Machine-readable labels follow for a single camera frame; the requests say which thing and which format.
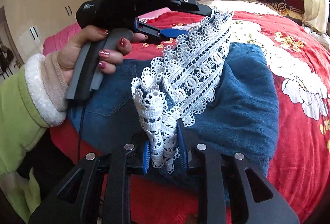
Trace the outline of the green sleeve left forearm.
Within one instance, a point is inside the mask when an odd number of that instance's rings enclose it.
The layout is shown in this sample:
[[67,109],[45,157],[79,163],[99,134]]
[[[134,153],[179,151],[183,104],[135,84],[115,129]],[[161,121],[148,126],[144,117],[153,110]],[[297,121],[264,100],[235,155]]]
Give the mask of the green sleeve left forearm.
[[40,204],[40,188],[33,169],[27,179],[17,170],[45,131],[65,120],[69,79],[63,72],[76,60],[64,51],[35,54],[1,85],[1,186],[24,222]]

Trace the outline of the left hand red nails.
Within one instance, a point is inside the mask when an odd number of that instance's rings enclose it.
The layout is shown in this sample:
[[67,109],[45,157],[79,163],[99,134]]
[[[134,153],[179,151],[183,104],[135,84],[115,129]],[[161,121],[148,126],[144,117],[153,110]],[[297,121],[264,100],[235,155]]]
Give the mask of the left hand red nails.
[[[75,63],[77,62],[80,50],[88,41],[101,41],[109,34],[108,30],[95,26],[86,26],[78,34],[74,35],[58,54],[58,63],[67,84],[70,83]],[[135,33],[132,39],[121,37],[116,43],[114,50],[100,50],[98,68],[102,73],[112,74],[116,66],[122,64],[124,56],[131,50],[131,44],[142,42],[148,38],[147,35]]]

